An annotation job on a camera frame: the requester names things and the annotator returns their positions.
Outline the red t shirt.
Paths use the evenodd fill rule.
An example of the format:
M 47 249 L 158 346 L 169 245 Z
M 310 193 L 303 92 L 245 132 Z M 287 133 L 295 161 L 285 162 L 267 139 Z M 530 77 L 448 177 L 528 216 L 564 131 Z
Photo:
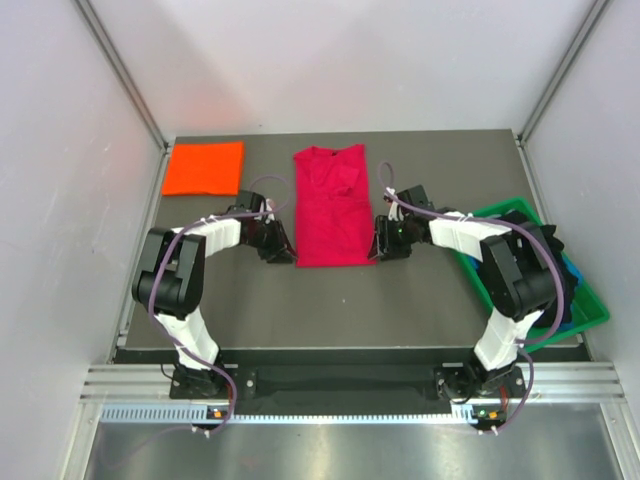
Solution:
M 299 268 L 369 266 L 374 221 L 366 150 L 311 146 L 293 156 Z

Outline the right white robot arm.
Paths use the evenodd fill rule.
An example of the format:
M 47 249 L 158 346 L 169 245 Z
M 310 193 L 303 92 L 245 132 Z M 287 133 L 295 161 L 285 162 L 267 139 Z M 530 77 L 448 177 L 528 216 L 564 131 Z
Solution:
M 515 365 L 530 330 L 540 321 L 555 332 L 570 312 L 575 278 L 563 265 L 563 244 L 552 225 L 538 225 L 520 211 L 482 218 L 436 209 L 422 186 L 388 187 L 389 212 L 374 223 L 369 256 L 404 259 L 417 243 L 471 258 L 492 309 L 463 372 L 442 381 L 441 391 L 462 403 L 498 389 Z

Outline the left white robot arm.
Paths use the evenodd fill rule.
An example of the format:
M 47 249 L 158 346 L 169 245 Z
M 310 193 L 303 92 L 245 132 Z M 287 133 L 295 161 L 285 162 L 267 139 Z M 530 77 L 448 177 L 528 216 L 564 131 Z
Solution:
M 152 324 L 177 351 L 172 390 L 174 399 L 209 399 L 233 394 L 218 344 L 208 332 L 200 309 L 205 263 L 211 256 L 248 246 L 269 264 L 291 264 L 297 254 L 274 202 L 242 190 L 223 214 L 213 214 L 173 229 L 148 231 L 131 292 Z

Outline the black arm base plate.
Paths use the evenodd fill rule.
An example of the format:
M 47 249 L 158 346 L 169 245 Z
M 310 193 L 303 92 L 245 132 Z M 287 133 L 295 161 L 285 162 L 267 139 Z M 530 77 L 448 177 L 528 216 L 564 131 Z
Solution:
M 443 413 L 457 402 L 441 383 L 462 374 L 470 353 L 457 347 L 225 349 L 221 360 L 233 394 L 180 400 L 233 400 L 238 414 L 258 416 Z M 171 381 L 170 396 L 177 359 L 169 349 L 121 349 L 114 362 L 158 366 Z M 514 366 L 499 388 L 467 401 L 486 400 L 504 411 L 523 392 Z

